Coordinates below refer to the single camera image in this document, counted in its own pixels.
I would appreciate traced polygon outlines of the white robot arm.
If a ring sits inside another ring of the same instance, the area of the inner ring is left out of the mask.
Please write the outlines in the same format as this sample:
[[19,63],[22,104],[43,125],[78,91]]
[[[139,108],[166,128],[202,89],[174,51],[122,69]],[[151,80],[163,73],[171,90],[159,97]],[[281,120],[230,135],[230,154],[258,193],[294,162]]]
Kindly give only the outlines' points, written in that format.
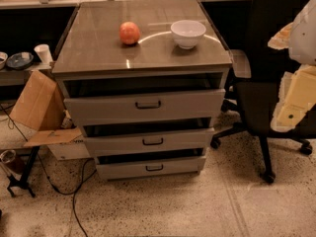
[[268,47],[287,49],[289,58],[300,64],[294,73],[281,78],[271,129],[294,129],[316,104],[316,0],[309,0],[294,21],[268,42]]

